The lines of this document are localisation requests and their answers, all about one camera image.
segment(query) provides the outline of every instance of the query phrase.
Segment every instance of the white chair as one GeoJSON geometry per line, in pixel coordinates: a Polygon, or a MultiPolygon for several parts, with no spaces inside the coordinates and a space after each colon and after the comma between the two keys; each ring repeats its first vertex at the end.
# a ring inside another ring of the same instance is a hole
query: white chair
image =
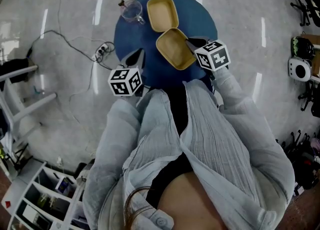
{"type": "Polygon", "coordinates": [[[8,131],[1,142],[5,153],[8,154],[12,159],[16,158],[14,153],[15,149],[18,148],[19,145],[21,145],[24,141],[26,141],[26,139],[41,126],[41,124],[38,123],[25,135],[20,136],[18,133],[20,120],[57,97],[56,93],[50,94],[29,105],[28,107],[25,107],[21,102],[10,81],[10,78],[27,72],[35,71],[37,68],[38,66],[34,65],[0,76],[0,82],[5,81],[3,92],[0,92],[0,107],[8,124],[8,131]]]}

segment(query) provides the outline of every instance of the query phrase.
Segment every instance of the power strip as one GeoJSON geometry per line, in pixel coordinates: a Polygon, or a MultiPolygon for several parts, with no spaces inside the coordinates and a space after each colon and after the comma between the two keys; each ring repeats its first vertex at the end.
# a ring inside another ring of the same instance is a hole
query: power strip
{"type": "Polygon", "coordinates": [[[102,44],[97,50],[96,53],[91,57],[92,60],[97,61],[97,60],[102,60],[103,56],[105,53],[107,53],[107,49],[109,46],[107,44],[102,44]]]}

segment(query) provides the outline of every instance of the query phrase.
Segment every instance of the blue round table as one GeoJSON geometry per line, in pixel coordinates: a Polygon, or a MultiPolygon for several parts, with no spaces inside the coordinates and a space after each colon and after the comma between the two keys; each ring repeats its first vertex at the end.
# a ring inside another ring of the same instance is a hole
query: blue round table
{"type": "MultiPolygon", "coordinates": [[[[142,4],[145,24],[128,23],[123,17],[115,27],[114,45],[117,57],[122,60],[128,53],[143,48],[145,51],[144,84],[155,88],[181,85],[182,81],[200,79],[205,72],[196,63],[183,71],[176,70],[157,50],[156,40],[162,33],[155,32],[150,25],[147,2],[142,4]]],[[[208,11],[196,0],[173,0],[179,18],[178,28],[187,36],[206,36],[216,40],[217,29],[208,11]]]]}

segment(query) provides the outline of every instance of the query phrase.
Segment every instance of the shirt sleeve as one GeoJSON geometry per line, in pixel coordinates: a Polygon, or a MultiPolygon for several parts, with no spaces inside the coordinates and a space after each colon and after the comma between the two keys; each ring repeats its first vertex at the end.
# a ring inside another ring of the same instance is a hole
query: shirt sleeve
{"type": "Polygon", "coordinates": [[[248,149],[251,165],[279,186],[288,204],[294,191],[294,170],[266,118],[227,68],[214,72],[214,76],[213,85],[224,102],[222,113],[248,149]]]}
{"type": "Polygon", "coordinates": [[[96,150],[83,194],[84,212],[90,229],[98,228],[104,200],[122,174],[122,166],[137,146],[140,115],[135,105],[119,99],[111,107],[96,150]]]}

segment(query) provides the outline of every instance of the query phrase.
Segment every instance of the shirt button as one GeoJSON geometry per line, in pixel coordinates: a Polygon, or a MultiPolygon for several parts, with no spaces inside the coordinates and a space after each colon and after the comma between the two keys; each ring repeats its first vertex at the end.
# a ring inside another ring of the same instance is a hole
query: shirt button
{"type": "Polygon", "coordinates": [[[167,224],[167,220],[165,218],[160,217],[156,220],[156,224],[158,226],[165,226],[167,224]]]}

